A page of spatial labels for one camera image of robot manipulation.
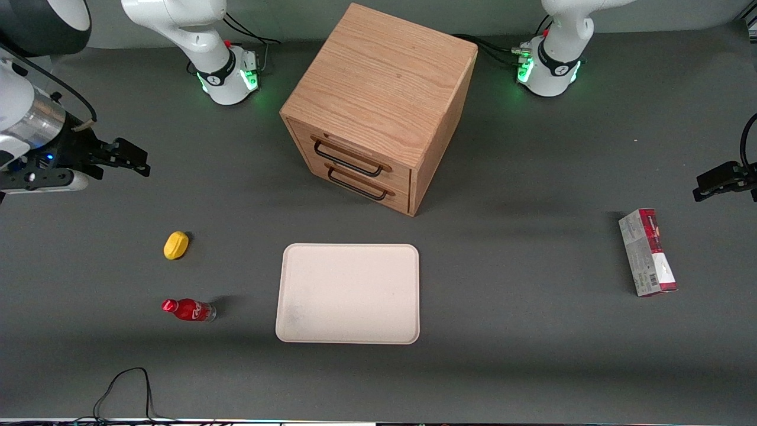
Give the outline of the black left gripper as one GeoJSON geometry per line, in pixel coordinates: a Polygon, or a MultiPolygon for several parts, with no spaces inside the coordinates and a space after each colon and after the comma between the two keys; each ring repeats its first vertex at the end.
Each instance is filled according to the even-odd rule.
{"type": "Polygon", "coordinates": [[[742,165],[729,161],[698,175],[693,199],[695,202],[703,202],[712,196],[745,191],[749,191],[752,200],[757,202],[756,162],[742,165]]]}

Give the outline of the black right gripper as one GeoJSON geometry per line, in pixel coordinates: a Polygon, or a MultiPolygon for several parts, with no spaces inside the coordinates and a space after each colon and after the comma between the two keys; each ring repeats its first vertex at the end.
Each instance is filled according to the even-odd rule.
{"type": "Polygon", "coordinates": [[[78,118],[65,116],[64,126],[46,146],[33,151],[33,165],[40,169],[67,168],[90,178],[103,178],[103,167],[127,168],[149,177],[148,153],[124,138],[103,142],[88,128],[75,132],[83,124],[78,118]]]}

